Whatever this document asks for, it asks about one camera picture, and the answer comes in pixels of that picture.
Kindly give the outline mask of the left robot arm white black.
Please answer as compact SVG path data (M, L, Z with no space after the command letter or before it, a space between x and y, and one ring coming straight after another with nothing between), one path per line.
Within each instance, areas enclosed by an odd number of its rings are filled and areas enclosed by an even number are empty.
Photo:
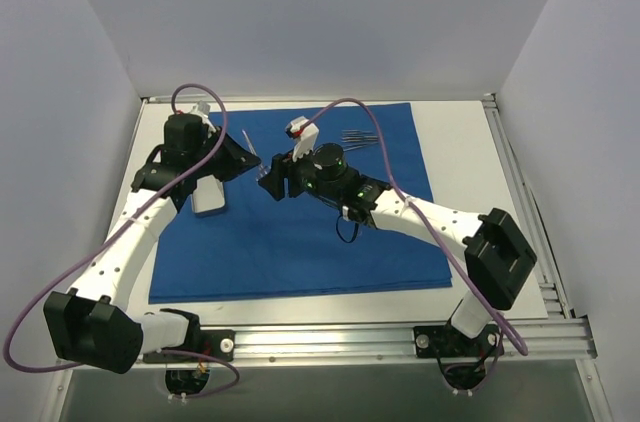
M259 163L204 110L170 115L162 143L134 175L105 249L66 292L53 291L44 303L56 355L117 374L163 349L179 361L194 359L202 347L197 315L161 309L134 318L129 298L160 235L200 190L200 180L229 182Z

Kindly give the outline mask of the steel ring-handled forceps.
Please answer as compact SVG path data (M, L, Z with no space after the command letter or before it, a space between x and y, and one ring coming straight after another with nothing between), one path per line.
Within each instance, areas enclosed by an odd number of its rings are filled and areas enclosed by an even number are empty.
M247 144L247 147L249 149L249 152L252 155L254 155L255 157L258 157L258 153L257 153L257 151L255 149L254 144L252 143L252 141L251 141L251 139L249 137L248 132L245 129L243 129L242 130L242 134L243 134L244 139L246 141L246 144ZM266 169L264 163L260 162L258 164L258 166L257 166L257 177L256 177L256 180L259 181L262 177L264 177L266 175L266 172L267 172L267 169Z

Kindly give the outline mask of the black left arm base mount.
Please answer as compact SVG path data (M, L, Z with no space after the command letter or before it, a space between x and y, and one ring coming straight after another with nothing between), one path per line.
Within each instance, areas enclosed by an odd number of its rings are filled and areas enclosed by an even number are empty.
M234 359L236 332L231 329L194 329L176 350L212 356L231 362Z

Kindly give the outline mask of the blue surgical cloth wrap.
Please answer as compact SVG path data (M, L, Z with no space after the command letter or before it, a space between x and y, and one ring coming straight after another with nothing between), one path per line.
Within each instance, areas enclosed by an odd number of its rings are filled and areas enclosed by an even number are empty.
M235 111L230 134L245 145L244 129L260 157L290 145L285 125L318 108ZM411 107L375 105L392 172L409 194L433 200ZM318 122L319 146L338 143L343 129L374 129L359 107L341 105ZM337 212L307 194L276 202L255 171L225 183L226 210L196 216L191 202L158 242L149 302L156 304L334 295L451 286L439 248L390 231L360 229L346 244L335 231Z

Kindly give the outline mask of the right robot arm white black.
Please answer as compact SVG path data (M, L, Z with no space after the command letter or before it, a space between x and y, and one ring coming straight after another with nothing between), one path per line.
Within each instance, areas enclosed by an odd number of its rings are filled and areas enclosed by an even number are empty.
M307 194L345 220L439 247L468 287L443 332L447 348L469 353L485 326L495 322L527 354L524 339L504 314L517 300L537 256L508 212L468 213L414 197L349 166L342 147L333 143L303 156L295 151L275 155L258 183L276 201Z

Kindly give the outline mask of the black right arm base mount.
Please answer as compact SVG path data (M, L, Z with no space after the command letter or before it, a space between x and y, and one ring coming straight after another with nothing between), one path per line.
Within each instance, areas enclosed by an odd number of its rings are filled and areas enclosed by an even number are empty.
M416 357L421 359L492 357L500 336L495 324L485 326L475 338L466 337L449 324L418 325L412 331Z

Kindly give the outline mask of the steel straight long tweezers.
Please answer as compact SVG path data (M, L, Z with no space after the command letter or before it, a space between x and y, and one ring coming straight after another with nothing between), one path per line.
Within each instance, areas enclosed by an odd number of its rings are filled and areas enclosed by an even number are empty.
M347 150L358 150L363 147L375 146L377 144L378 142L374 140L358 140L358 141L347 142L345 144L345 147Z

